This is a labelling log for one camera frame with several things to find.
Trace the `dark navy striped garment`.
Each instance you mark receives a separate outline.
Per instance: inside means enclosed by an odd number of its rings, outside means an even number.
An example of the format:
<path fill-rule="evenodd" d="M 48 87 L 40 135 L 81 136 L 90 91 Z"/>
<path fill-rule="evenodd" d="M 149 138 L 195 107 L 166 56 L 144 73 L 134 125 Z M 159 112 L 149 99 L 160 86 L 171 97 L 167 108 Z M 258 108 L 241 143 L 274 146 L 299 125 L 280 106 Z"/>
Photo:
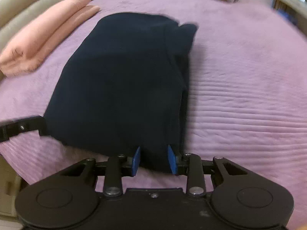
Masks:
<path fill-rule="evenodd" d="M 132 156 L 170 172 L 168 147 L 183 149 L 189 53 L 198 27 L 162 16 L 108 15 L 64 66 L 44 113 L 64 145 Z"/>

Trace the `folded pink blanket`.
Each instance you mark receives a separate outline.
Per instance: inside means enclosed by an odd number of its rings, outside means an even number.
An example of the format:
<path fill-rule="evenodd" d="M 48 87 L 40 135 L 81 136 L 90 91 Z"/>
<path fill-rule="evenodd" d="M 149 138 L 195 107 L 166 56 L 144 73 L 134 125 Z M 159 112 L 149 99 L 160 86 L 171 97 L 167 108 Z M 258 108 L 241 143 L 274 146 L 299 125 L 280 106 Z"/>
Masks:
<path fill-rule="evenodd" d="M 37 70 L 50 53 L 77 27 L 100 11 L 91 0 L 63 0 L 24 26 L 1 52 L 6 77 Z"/>

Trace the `blue white wall desk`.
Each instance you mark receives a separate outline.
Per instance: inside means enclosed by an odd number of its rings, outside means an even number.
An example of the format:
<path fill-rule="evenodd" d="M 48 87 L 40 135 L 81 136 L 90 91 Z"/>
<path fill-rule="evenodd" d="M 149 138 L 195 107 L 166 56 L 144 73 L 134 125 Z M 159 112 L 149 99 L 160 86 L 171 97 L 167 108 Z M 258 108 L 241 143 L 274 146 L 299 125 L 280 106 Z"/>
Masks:
<path fill-rule="evenodd" d="M 306 35 L 306 2 L 272 0 L 272 8 Z"/>

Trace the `beige padded headboard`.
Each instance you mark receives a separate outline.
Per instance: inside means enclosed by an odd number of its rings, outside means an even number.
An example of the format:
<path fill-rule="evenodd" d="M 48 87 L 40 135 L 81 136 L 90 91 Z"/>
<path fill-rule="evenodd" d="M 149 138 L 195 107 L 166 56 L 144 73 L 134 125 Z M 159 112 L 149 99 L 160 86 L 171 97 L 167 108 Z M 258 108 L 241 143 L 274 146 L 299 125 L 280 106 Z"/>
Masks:
<path fill-rule="evenodd" d="M 25 25 L 62 0 L 1 0 L 1 48 Z"/>

